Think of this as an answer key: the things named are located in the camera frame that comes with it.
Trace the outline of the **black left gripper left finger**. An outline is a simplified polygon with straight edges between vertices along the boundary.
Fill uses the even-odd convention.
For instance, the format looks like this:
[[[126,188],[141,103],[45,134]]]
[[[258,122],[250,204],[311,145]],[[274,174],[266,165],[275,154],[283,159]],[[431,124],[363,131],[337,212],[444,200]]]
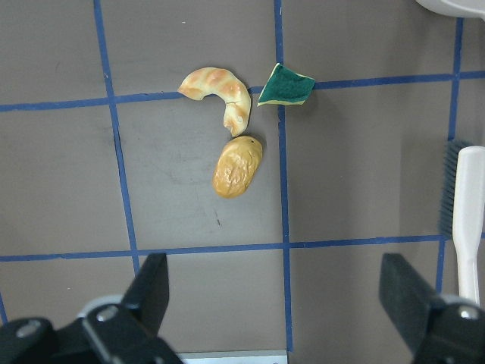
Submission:
[[[149,255],[119,303],[99,306],[83,319],[98,348],[131,348],[156,338],[168,306],[167,255]]]

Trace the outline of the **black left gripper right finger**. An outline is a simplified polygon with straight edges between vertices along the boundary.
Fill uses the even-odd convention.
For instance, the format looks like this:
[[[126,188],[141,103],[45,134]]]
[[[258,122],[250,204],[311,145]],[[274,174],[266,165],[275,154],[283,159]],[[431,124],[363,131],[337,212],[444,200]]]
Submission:
[[[379,300],[413,363],[484,362],[484,311],[438,293],[398,253],[382,256]]]

